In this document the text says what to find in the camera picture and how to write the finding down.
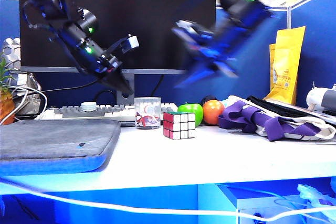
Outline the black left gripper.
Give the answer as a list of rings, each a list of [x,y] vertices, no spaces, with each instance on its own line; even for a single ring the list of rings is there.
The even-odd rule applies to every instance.
[[[122,61],[112,54],[112,50],[88,48],[88,56],[90,56],[88,74],[99,78],[107,87],[127,95],[133,94],[133,89],[119,69]]]

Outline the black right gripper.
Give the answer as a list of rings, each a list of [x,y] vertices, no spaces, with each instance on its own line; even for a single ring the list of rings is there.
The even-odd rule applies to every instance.
[[[240,47],[240,28],[225,28],[216,33],[209,30],[184,28],[183,40],[194,57],[215,60],[213,63],[194,63],[176,82],[175,88],[185,88],[193,83],[210,78],[216,70],[230,78],[238,78],[237,72],[227,60]]]

